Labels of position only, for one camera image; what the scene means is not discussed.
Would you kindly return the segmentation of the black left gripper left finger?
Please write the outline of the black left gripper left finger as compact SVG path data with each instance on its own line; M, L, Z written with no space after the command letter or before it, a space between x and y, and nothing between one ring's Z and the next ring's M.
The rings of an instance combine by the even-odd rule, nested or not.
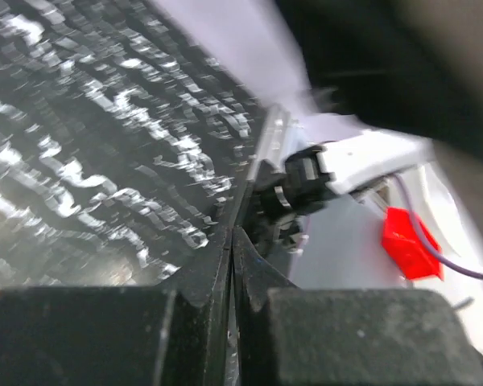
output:
M0 290L0 385L221 385L228 227L158 285Z

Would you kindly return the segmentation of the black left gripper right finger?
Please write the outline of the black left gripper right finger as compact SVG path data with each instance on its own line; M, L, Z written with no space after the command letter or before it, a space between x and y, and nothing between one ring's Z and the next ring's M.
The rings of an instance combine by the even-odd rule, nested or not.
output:
M483 385L448 302L418 289L305 290L233 230L244 385Z

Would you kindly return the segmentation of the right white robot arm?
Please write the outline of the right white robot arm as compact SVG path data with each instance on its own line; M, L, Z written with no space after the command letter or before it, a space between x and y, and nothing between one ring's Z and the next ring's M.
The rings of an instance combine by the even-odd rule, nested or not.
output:
M264 160L233 230L244 385L483 385L483 242L423 138Z

